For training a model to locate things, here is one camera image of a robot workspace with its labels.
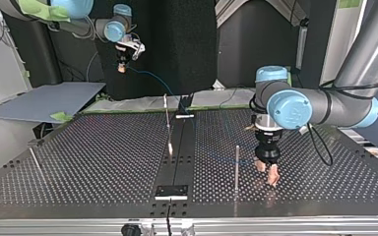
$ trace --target perforated breadboard table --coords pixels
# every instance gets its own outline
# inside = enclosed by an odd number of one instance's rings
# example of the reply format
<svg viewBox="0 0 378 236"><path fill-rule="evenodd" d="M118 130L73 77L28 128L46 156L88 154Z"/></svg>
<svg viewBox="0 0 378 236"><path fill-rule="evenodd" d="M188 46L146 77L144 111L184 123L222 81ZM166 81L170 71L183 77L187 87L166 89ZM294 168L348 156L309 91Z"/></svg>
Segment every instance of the perforated breadboard table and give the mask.
<svg viewBox="0 0 378 236"><path fill-rule="evenodd" d="M249 110L194 113L193 120L172 120L172 156L164 113L76 117L36 151L41 171L27 151L0 169L0 219L378 216L378 159L336 129L318 128L332 167L309 134L284 132L274 188L254 167L258 142L244 130ZM160 185L189 186L188 200L156 202Z"/></svg>

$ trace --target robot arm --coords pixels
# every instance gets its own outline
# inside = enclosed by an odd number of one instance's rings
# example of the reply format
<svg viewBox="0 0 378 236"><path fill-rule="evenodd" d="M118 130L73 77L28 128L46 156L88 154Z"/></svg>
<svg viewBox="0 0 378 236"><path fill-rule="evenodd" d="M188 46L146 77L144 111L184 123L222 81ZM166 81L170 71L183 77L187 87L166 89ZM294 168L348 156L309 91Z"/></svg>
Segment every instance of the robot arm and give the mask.
<svg viewBox="0 0 378 236"><path fill-rule="evenodd" d="M281 153L277 142L283 129L298 129L308 123L352 128L370 126L378 117L378 100L374 97L377 91L378 1L331 88L292 88L283 67L270 66L257 71L252 107L259 113L255 121L258 169L264 170L265 164L277 164ZM277 170L270 169L270 184L272 174L277 176Z"/></svg>
<svg viewBox="0 0 378 236"><path fill-rule="evenodd" d="M47 4L47 0L36 0L37 4ZM92 10L94 0L70 0L70 1L48 1L50 7L63 7L67 10L70 21L53 22L38 18L33 15L24 14L22 7L16 0L0 0L0 9L6 14L24 20L40 21L47 24L51 30L65 30L71 32L77 38L98 37L100 40L109 40L115 43L118 50L118 71L125 73L126 65L132 60L136 61L146 50L141 39L131 31L132 10L128 5L117 4L113 8L111 19L92 20L88 14Z"/></svg>

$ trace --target black curtain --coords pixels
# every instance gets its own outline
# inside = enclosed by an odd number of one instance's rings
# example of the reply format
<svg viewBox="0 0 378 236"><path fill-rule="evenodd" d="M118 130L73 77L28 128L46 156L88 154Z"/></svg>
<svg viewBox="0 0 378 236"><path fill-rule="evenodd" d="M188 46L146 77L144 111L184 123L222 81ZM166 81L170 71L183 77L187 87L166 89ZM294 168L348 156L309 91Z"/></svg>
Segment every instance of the black curtain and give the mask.
<svg viewBox="0 0 378 236"><path fill-rule="evenodd" d="M217 21L214 0L95 1L92 18L110 18L115 4L133 9L133 23L146 52L131 66L159 76L173 94L210 88L217 78ZM98 41L108 94L116 99L170 93L149 75L117 72L113 43Z"/></svg>

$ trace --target thin metal pin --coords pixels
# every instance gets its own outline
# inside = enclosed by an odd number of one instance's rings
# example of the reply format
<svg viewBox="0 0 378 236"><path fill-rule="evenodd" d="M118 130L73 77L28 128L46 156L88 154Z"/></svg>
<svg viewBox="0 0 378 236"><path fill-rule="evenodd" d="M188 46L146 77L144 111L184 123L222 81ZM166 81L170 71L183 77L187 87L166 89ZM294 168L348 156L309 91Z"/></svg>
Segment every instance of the thin metal pin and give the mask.
<svg viewBox="0 0 378 236"><path fill-rule="evenodd" d="M235 194L236 195L238 195L239 162L240 162L240 146L236 146L235 147Z"/></svg>
<svg viewBox="0 0 378 236"><path fill-rule="evenodd" d="M33 151L33 148L30 147L30 153L33 159L33 162L35 162L36 167L41 170L41 166L39 165L38 159L36 158L35 152Z"/></svg>
<svg viewBox="0 0 378 236"><path fill-rule="evenodd" d="M167 132L168 132L168 142L167 142L168 153L170 154L170 156L172 156L173 146L171 145L171 132L170 132L170 120L168 116L167 94L164 95L163 100L164 100L164 109L165 109L165 119L167 121L166 127L167 127Z"/></svg>

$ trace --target metal workbench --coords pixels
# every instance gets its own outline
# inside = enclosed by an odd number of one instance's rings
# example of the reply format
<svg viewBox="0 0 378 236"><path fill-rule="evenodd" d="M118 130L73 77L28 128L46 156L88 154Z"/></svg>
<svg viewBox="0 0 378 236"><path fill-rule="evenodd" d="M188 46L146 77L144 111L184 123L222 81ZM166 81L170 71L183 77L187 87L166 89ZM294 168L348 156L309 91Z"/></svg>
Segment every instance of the metal workbench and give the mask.
<svg viewBox="0 0 378 236"><path fill-rule="evenodd" d="M126 223L146 235L378 234L378 159L343 133L317 128L328 167L309 134L284 132L274 188L253 163L248 109L193 112L171 121L172 156L163 112L77 116L35 151L40 168L26 151L0 169L0 235L120 235ZM155 201L171 185L188 186L188 200Z"/></svg>

